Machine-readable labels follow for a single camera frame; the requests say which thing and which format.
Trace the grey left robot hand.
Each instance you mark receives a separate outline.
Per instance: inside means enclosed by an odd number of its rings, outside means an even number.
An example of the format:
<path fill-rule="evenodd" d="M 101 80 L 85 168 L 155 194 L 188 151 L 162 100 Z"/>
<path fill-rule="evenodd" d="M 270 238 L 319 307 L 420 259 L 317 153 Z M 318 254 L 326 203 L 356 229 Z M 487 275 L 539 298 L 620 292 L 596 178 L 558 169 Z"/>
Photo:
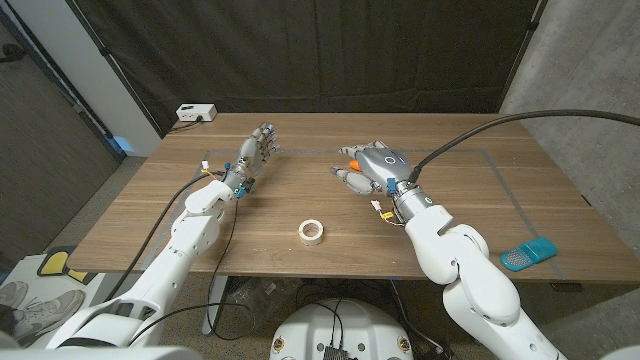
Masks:
<path fill-rule="evenodd" d="M 273 125 L 263 122 L 243 142 L 236 163 L 246 177 L 255 177 L 262 171 L 270 156 L 278 150 Z"/>

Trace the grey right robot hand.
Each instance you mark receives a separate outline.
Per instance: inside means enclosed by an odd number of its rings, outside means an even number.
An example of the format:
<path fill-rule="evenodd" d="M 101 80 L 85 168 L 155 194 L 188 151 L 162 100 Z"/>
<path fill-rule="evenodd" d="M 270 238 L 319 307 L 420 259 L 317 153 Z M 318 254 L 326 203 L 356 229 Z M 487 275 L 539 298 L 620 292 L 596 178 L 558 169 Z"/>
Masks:
<path fill-rule="evenodd" d="M 358 172 L 332 167 L 330 172 L 346 183 L 357 194 L 370 195 L 374 191 L 389 193 L 388 179 L 405 181 L 411 167 L 400 152 L 389 148 L 381 141 L 364 145 L 342 147 L 339 152 L 350 156 L 359 165 Z"/>

